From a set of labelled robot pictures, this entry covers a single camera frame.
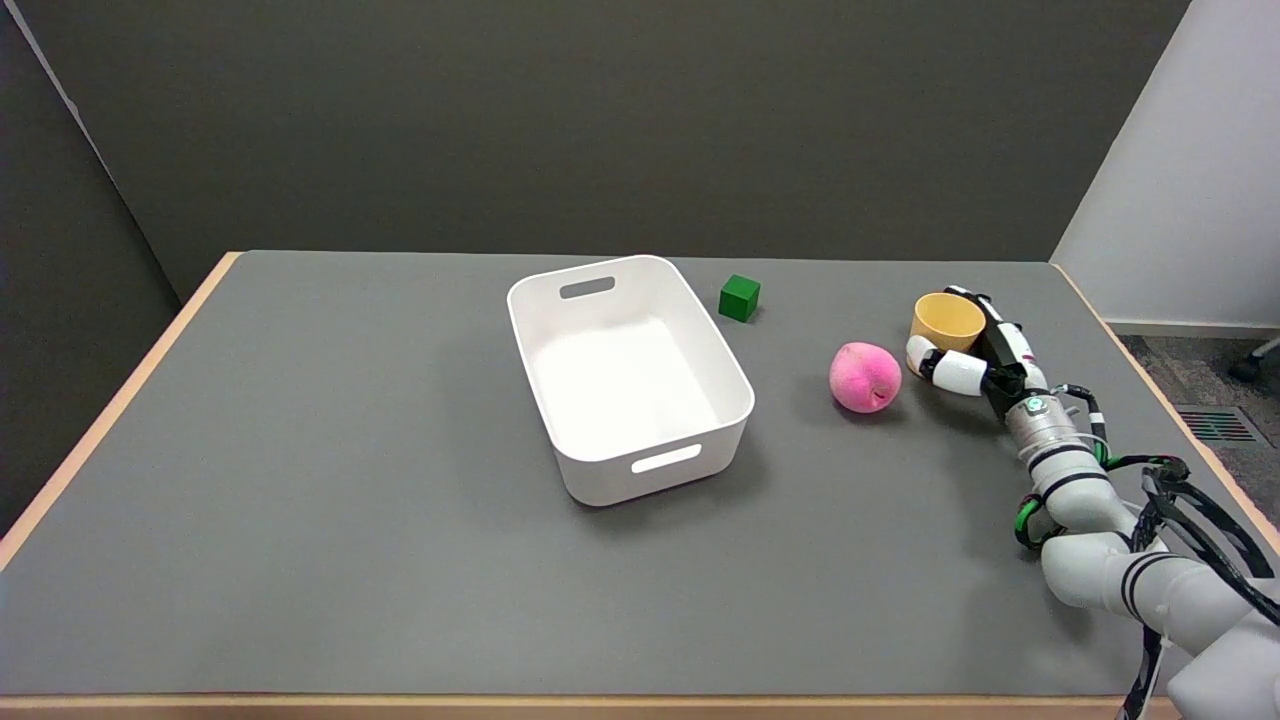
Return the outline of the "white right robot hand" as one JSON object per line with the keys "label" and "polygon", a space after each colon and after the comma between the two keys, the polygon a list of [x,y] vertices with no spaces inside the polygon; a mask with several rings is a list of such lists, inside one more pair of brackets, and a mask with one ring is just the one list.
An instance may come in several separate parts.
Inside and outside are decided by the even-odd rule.
{"label": "white right robot hand", "polygon": [[986,398],[1000,420],[1024,398],[1050,392],[1021,327],[987,293],[951,284],[920,296],[911,318],[905,363],[929,386]]}

